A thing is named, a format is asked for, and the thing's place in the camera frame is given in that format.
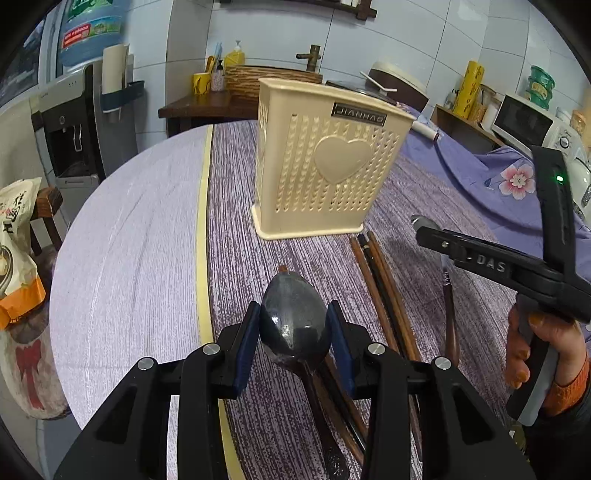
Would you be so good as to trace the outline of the right hand orange nails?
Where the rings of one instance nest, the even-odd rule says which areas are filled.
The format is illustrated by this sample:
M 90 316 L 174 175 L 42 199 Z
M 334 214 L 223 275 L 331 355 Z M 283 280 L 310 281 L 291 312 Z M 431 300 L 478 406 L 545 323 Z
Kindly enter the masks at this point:
M 506 383 L 519 389 L 530 378 L 526 361 L 531 356 L 531 346 L 519 332 L 520 315 L 516 305 L 509 313 L 509 329 L 506 344 Z M 540 312 L 530 313 L 528 322 L 535 336 L 548 342 L 559 355 L 554 381 L 561 387 L 570 385 L 587 361 L 583 334 L 576 323 Z

